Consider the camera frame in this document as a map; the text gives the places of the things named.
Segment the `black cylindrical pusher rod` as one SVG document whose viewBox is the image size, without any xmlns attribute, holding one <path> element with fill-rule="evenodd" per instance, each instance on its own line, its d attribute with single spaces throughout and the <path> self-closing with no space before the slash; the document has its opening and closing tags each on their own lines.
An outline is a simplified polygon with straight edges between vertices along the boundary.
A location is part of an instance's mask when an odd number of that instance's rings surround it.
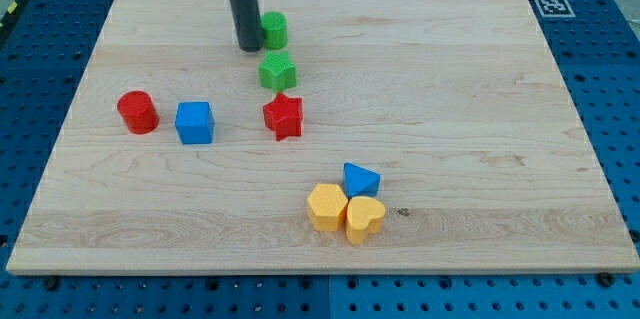
<svg viewBox="0 0 640 319">
<path fill-rule="evenodd" d="M 264 45 L 258 0 L 229 0 L 239 48 L 257 52 Z"/>
</svg>

